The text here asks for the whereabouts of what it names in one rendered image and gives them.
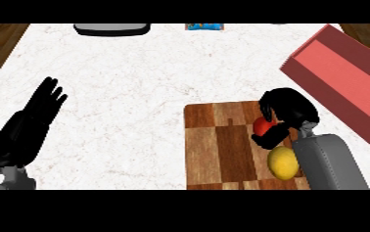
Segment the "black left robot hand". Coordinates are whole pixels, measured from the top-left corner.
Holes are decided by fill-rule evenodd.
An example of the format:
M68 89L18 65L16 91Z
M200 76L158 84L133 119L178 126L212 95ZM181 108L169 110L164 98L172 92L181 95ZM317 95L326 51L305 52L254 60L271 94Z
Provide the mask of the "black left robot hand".
M0 129L0 166L24 167L37 158L49 126L68 98L56 84L56 78L43 80L25 108Z

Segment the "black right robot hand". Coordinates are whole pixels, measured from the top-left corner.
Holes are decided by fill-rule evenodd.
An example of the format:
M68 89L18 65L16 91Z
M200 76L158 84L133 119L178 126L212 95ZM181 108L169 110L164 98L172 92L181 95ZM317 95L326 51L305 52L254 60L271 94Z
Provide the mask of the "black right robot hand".
M252 135L256 144L271 150L289 135L289 129L295 128L302 137L314 135L312 129L320 123L317 108L305 96L292 88L283 87L265 91L259 98L259 111L267 121L277 117L274 125L264 135Z

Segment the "red tomato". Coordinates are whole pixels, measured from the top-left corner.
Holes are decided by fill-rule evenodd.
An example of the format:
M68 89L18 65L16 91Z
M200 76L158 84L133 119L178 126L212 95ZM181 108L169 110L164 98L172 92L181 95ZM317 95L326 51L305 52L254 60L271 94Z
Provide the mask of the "red tomato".
M274 125L276 121L267 121L265 118L261 116L254 122L254 134L256 136L262 136Z

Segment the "red cardboard box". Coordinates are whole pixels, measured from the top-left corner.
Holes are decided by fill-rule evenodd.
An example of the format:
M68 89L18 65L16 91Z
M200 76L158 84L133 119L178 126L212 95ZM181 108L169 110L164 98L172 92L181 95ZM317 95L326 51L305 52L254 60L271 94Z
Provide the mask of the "red cardboard box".
M370 143L370 48L327 24L280 70Z

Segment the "brown wooden cutting board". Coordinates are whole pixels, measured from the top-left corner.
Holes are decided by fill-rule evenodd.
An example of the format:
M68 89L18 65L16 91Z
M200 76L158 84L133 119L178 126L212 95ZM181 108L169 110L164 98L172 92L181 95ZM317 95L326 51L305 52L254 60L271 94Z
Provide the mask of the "brown wooden cutting board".
M267 167L268 150L252 139L259 102L184 106L184 172L189 190L308 190L302 170L279 180Z

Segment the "yellow lemon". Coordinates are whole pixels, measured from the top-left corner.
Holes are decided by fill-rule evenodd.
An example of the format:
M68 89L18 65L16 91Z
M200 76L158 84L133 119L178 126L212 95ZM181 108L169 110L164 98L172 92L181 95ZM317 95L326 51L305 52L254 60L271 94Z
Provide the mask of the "yellow lemon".
M299 168L293 150L283 146L276 147L267 155L267 166L277 179L289 180Z

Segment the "blue orange packet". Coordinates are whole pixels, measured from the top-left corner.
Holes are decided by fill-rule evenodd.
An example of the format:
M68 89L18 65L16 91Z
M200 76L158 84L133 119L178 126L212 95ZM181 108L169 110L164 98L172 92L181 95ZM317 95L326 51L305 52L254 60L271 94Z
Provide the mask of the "blue orange packet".
M186 30L224 30L223 23L186 23Z

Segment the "grey black appliance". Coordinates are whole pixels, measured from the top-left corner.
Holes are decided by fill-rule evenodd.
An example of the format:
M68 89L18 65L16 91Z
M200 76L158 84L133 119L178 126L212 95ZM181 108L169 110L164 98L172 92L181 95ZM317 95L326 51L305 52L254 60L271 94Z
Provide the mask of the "grey black appliance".
M75 23L74 29L81 35L118 37L143 35L150 30L149 23Z

